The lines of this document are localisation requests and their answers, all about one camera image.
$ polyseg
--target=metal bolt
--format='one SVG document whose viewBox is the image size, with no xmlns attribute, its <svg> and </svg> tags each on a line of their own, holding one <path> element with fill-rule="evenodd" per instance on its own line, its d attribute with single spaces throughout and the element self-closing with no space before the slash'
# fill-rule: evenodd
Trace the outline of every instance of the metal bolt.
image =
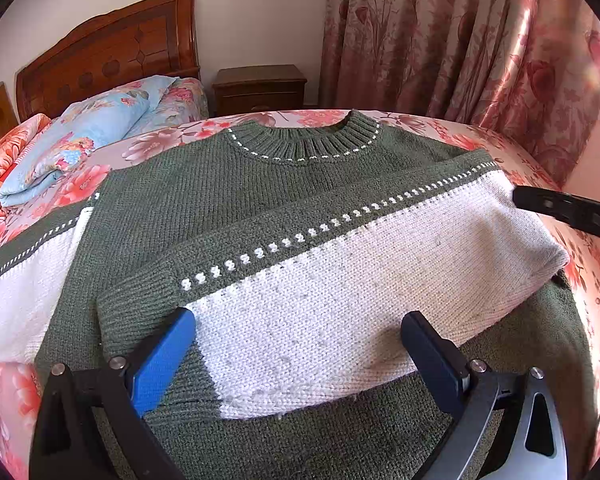
<svg viewBox="0 0 600 480">
<path fill-rule="evenodd" d="M 126 359 L 120 355 L 117 357 L 112 357 L 109 360 L 109 368 L 112 368 L 113 370 L 122 370 L 122 368 L 124 368 L 125 365 Z"/>
<path fill-rule="evenodd" d="M 471 367 L 471 370 L 479 374 L 487 371 L 487 363 L 485 363 L 482 359 L 471 359 L 469 366 Z"/>
<path fill-rule="evenodd" d="M 544 379 L 544 372 L 537 366 L 531 367 L 531 370 L 529 370 L 529 372 L 536 379 Z"/>
<path fill-rule="evenodd" d="M 51 367 L 51 375 L 62 375 L 64 374 L 64 364 L 56 363 Z"/>
</svg>

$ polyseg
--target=nightstand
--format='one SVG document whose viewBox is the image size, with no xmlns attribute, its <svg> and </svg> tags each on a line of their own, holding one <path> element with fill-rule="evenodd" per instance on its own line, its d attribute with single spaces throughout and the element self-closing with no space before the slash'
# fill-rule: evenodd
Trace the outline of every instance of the nightstand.
<svg viewBox="0 0 600 480">
<path fill-rule="evenodd" d="M 213 84 L 218 116 L 297 110 L 302 108 L 305 83 L 295 65 L 224 68 Z"/>
</svg>

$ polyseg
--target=wooden headboard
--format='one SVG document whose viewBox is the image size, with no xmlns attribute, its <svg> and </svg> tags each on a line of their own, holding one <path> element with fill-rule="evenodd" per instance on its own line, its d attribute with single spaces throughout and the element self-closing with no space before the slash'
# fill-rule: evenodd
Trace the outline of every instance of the wooden headboard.
<svg viewBox="0 0 600 480">
<path fill-rule="evenodd" d="M 142 0 L 81 23 L 16 77 L 20 120 L 154 74 L 199 77 L 194 0 Z"/>
</svg>

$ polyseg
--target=curtain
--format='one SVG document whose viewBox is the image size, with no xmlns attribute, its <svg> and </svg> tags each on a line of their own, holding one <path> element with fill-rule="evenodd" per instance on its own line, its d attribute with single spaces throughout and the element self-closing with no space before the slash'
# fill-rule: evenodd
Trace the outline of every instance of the curtain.
<svg viewBox="0 0 600 480">
<path fill-rule="evenodd" d="M 584 0 L 327 0 L 319 105 L 496 130 L 561 186 L 600 112 Z"/>
</svg>

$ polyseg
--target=sweater collar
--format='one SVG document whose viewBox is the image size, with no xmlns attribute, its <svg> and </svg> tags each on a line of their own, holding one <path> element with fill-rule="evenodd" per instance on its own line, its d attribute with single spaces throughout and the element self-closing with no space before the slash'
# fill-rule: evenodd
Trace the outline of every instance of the sweater collar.
<svg viewBox="0 0 600 480">
<path fill-rule="evenodd" d="M 374 147 L 382 126 L 357 110 L 343 120 L 321 128 L 271 128 L 247 121 L 228 128 L 225 135 L 245 155 L 294 163 L 346 160 Z"/>
</svg>

